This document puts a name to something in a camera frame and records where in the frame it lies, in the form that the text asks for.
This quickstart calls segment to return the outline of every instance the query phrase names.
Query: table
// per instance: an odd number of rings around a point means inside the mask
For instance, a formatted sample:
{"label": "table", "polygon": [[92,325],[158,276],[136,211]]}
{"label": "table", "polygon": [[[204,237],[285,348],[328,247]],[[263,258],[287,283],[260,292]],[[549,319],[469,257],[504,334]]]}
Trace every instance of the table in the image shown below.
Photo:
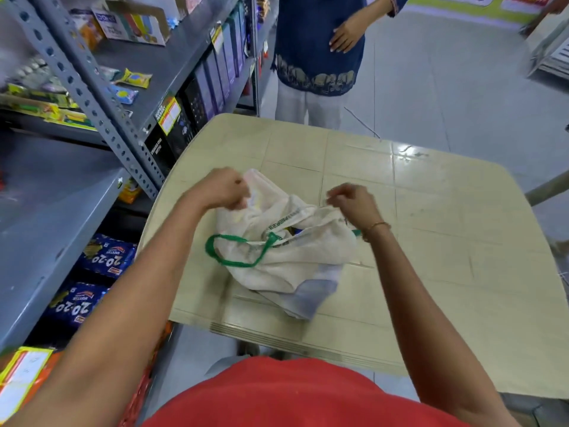
{"label": "table", "polygon": [[[242,115],[214,118],[184,151],[140,245],[213,167],[259,169],[288,193],[324,204],[346,181],[367,186],[428,291],[497,389],[569,397],[569,309],[530,205],[501,166],[367,136]],[[170,319],[334,363],[405,375],[380,280],[362,240],[338,291],[311,322],[287,316],[204,251],[197,227]]]}

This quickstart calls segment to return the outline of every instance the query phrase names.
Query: gold bangle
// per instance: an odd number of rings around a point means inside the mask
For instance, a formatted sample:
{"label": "gold bangle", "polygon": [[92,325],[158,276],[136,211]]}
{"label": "gold bangle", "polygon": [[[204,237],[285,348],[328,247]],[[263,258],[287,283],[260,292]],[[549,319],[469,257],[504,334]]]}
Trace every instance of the gold bangle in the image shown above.
{"label": "gold bangle", "polygon": [[386,225],[389,229],[391,229],[391,225],[390,225],[389,223],[387,223],[387,222],[383,222],[383,221],[381,221],[381,222],[375,222],[375,223],[374,223],[373,225],[371,225],[369,228],[364,229],[364,230],[361,231],[361,237],[362,237],[362,239],[363,239],[366,243],[369,243],[369,239],[367,238],[366,234],[369,233],[370,230],[372,230],[373,228],[375,228],[376,226],[379,226],[379,225]]}

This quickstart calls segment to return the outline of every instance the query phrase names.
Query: white pants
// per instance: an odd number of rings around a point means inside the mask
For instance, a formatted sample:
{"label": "white pants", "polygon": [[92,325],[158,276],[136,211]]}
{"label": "white pants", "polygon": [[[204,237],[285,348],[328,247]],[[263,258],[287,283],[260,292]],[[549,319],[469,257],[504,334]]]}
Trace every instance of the white pants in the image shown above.
{"label": "white pants", "polygon": [[295,90],[279,81],[275,120],[304,124],[308,111],[310,126],[339,130],[345,96],[346,94],[333,97],[316,95]]}

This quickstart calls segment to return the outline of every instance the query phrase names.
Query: green bag handle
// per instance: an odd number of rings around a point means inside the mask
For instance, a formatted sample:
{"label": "green bag handle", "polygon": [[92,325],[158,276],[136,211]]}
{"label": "green bag handle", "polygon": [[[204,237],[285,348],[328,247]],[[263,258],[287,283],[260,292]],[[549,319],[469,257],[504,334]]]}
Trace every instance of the green bag handle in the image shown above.
{"label": "green bag handle", "polygon": [[[357,229],[352,230],[352,232],[354,233],[354,235],[356,237],[361,235],[361,231],[359,231]],[[215,251],[215,247],[213,246],[213,243],[215,242],[216,238],[221,238],[222,240],[228,240],[228,241],[235,241],[237,243],[248,243],[249,240],[246,240],[245,238],[242,238],[242,237],[238,237],[236,235],[223,235],[223,234],[218,233],[218,234],[210,236],[208,238],[208,240],[205,242],[205,252],[208,254],[209,257],[215,259],[221,265],[235,266],[237,268],[253,268],[254,266],[256,266],[260,262],[260,260],[263,258],[263,256],[265,256],[265,253],[267,253],[267,250],[269,250],[273,246],[274,243],[281,240],[281,237],[279,237],[278,235],[276,235],[273,232],[269,232],[268,237],[267,237],[267,241],[266,241],[265,246],[263,247],[263,250],[261,251],[259,257],[252,264],[247,264],[245,262],[228,261],[227,259],[220,257],[217,254],[217,251]]]}

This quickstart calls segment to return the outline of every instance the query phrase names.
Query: hand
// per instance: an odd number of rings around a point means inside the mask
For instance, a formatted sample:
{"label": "hand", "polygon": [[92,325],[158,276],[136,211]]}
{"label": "hand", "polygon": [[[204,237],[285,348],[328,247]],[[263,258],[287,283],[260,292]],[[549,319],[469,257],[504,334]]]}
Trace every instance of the hand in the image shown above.
{"label": "hand", "polygon": [[351,50],[364,35],[368,26],[369,20],[364,7],[334,30],[334,37],[330,41],[330,51],[346,53]]}
{"label": "hand", "polygon": [[198,181],[188,194],[206,210],[218,207],[243,209],[251,197],[249,186],[239,172],[232,168],[217,168]]}
{"label": "hand", "polygon": [[373,195],[364,186],[344,183],[328,192],[328,205],[340,208],[348,221],[359,230],[383,222]]}

